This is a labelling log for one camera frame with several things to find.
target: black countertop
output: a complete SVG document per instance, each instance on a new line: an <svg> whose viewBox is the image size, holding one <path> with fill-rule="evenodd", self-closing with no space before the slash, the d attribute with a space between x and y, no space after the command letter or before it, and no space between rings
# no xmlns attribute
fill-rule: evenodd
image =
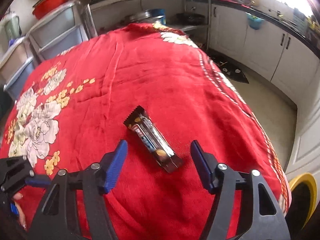
<svg viewBox="0 0 320 240"><path fill-rule="evenodd" d="M320 59L320 50L317 47L315 47L308 39L306 39L303 35L301 35L301 33L291 29L287 25L284 25L276 18L273 18L272 16L267 15L259 10L245 7L240 3L230 2L230 1L226 1L226 0L211 0L211 2L212 2L213 7L214 7L214 5L222 5L222 6L238 9L238 10L250 13L250 14L252 14L256 17L259 17L261 19L264 19L268 22L273 23L274 25L278 26L279 28L283 29L284 31L286 31L290 35L292 35L292 36L296 37L298 40L300 40Z"/></svg>

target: finger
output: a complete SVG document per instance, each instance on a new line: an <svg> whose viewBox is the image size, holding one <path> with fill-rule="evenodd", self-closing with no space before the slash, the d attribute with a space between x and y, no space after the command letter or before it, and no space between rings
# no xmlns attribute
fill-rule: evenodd
<svg viewBox="0 0 320 240"><path fill-rule="evenodd" d="M22 199L22 197L23 197L23 195L18 192L13 196L13 200L20 200L20 199Z"/></svg>
<svg viewBox="0 0 320 240"><path fill-rule="evenodd" d="M27 229L27 223L26 223L26 216L24 215L24 212L22 211L22 208L17 202L14 202L16 204L16 207L18 209L19 213L19 222L23 226L23 228L26 230Z"/></svg>

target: black cabinet handle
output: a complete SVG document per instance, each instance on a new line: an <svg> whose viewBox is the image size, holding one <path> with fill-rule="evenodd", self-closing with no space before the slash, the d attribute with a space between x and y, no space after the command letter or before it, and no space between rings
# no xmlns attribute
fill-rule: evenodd
<svg viewBox="0 0 320 240"><path fill-rule="evenodd" d="M286 47L286 49L288 49L288 47L289 47L289 44L290 44L290 40L291 40L291 38L289 37L289 40L288 40L288 44L287 44L287 47Z"/></svg>
<svg viewBox="0 0 320 240"><path fill-rule="evenodd" d="M281 46L283 46L283 41L284 41L284 34L282 34L282 41L281 41Z"/></svg>

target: white door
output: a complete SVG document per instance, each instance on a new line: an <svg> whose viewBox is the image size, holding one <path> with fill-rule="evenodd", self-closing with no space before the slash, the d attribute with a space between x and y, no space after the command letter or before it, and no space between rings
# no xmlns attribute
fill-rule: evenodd
<svg viewBox="0 0 320 240"><path fill-rule="evenodd" d="M292 154L286 169L288 180L310 172L320 197L320 69L297 103L298 116Z"/></svg>
<svg viewBox="0 0 320 240"><path fill-rule="evenodd" d="M259 30L248 27L240 62L270 81L286 39L287 33L268 21L264 21Z"/></svg>
<svg viewBox="0 0 320 240"><path fill-rule="evenodd" d="M288 35L284 46L271 83L297 104L316 73L319 59L291 35Z"/></svg>
<svg viewBox="0 0 320 240"><path fill-rule="evenodd" d="M240 61L247 30L244 11L212 5L210 48Z"/></svg>

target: red plastic tub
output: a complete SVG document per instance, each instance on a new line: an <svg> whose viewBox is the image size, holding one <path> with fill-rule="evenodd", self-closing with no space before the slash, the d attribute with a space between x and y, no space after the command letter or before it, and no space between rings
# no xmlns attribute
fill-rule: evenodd
<svg viewBox="0 0 320 240"><path fill-rule="evenodd" d="M64 4L68 0L43 0L40 1L35 9L33 10L32 14L40 20L43 16L45 16L47 13L51 12L58 6Z"/></svg>

